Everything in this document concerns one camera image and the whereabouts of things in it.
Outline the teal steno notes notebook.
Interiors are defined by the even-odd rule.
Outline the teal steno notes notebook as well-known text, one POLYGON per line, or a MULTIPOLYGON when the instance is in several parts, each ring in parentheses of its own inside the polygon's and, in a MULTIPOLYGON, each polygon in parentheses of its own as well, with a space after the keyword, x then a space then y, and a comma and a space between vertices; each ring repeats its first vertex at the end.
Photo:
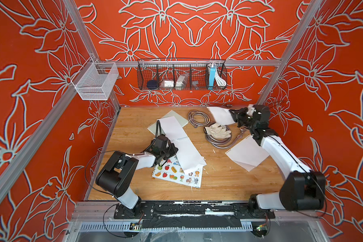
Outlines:
POLYGON ((185 173, 193 172, 198 167, 206 165, 204 158, 182 127, 171 128, 165 135, 178 148, 176 157, 185 173))

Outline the torn white notebook page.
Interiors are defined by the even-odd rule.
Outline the torn white notebook page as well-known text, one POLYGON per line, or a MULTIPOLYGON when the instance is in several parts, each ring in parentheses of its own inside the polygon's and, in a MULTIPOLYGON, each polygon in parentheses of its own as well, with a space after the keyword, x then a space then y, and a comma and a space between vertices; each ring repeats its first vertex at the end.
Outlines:
POLYGON ((251 171, 269 157, 251 135, 240 141, 226 152, 226 155, 236 164, 247 171, 251 171))

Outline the white sticker picture notebook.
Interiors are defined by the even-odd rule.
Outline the white sticker picture notebook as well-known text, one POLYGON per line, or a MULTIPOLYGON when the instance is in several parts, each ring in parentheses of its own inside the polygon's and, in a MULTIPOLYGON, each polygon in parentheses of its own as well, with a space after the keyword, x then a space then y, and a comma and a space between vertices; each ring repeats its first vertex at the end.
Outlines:
POLYGON ((202 171, 203 167, 200 166, 193 172, 185 173, 175 156, 168 159, 163 166, 156 165, 152 177, 185 186, 200 188, 202 183, 202 171))

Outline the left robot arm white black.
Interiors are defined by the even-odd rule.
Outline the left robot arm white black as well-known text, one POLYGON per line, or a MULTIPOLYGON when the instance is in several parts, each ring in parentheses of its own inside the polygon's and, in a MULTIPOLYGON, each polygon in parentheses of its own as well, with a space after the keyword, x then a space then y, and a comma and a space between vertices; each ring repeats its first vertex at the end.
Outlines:
POLYGON ((124 208, 138 213, 141 198, 130 187, 135 171, 157 165, 163 166, 177 152, 178 148, 161 132, 161 123, 157 121, 155 137, 150 145, 135 155, 115 151, 98 173, 95 183, 111 193, 124 208))

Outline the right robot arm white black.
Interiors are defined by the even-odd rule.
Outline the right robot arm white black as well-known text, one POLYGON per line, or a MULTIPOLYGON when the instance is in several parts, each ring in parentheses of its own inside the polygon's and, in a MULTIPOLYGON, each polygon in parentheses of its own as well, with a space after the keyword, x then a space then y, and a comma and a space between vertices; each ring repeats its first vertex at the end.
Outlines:
POLYGON ((269 127, 269 107, 250 105, 229 112, 238 127, 248 129, 256 143, 267 151, 284 177, 279 192, 253 194, 250 197, 250 212, 271 209, 300 212, 327 208, 326 177, 300 161, 269 127))

